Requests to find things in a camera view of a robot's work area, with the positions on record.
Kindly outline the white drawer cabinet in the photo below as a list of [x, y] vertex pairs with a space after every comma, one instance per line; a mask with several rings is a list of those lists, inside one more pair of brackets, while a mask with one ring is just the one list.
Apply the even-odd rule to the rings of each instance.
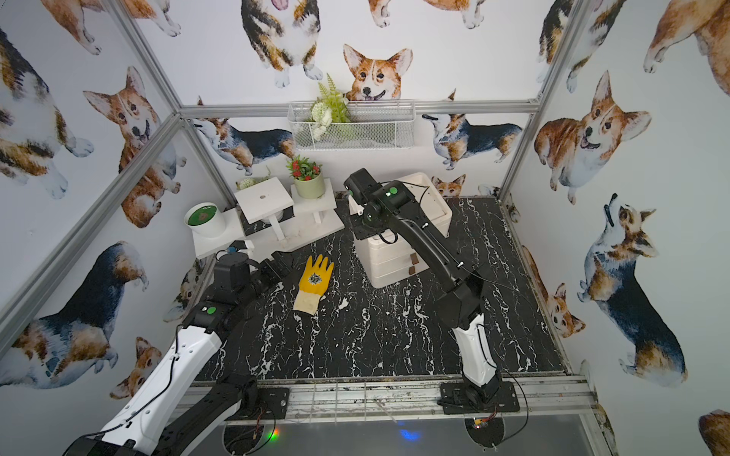
[[[452, 209], [444, 201], [432, 180], [422, 172], [399, 178], [421, 201], [422, 209], [431, 223], [444, 235], [449, 236]], [[378, 235], [369, 239], [354, 240], [355, 253], [365, 274], [376, 289], [392, 285], [429, 269], [425, 260], [402, 237], [395, 239], [390, 230], [383, 233], [388, 243]]]

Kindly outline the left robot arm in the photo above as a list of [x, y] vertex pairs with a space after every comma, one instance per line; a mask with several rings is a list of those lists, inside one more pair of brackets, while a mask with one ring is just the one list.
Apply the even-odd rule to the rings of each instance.
[[188, 388], [253, 303], [285, 281], [291, 269], [282, 252], [253, 260], [223, 254], [214, 281], [175, 332], [170, 349], [127, 406], [100, 431], [77, 438], [68, 455], [187, 455], [227, 418], [266, 407], [250, 374], [226, 374], [178, 418], [172, 416]]

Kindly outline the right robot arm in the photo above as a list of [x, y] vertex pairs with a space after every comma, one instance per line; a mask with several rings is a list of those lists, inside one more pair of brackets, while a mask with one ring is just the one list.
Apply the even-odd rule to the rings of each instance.
[[502, 376], [489, 353], [484, 321], [485, 279], [435, 227], [404, 182], [380, 184], [361, 168], [348, 177], [344, 186], [363, 208], [355, 223], [355, 237], [368, 239], [391, 231], [425, 260], [441, 285], [443, 295], [435, 302], [435, 312], [454, 332], [464, 378], [460, 397], [444, 399], [441, 405], [486, 410], [500, 389]]

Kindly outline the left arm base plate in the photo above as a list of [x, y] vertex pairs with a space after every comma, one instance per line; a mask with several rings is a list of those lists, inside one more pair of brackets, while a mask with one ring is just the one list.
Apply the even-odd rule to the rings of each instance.
[[227, 422], [283, 419], [286, 416], [291, 390], [288, 388], [263, 388], [256, 393], [247, 391], [240, 408]]

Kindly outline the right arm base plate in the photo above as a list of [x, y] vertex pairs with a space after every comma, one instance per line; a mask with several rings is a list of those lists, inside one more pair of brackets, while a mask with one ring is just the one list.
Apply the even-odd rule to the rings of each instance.
[[466, 383], [442, 383], [436, 403], [447, 415], [491, 414], [493, 412], [520, 412], [518, 395], [513, 383], [500, 382], [487, 391]]

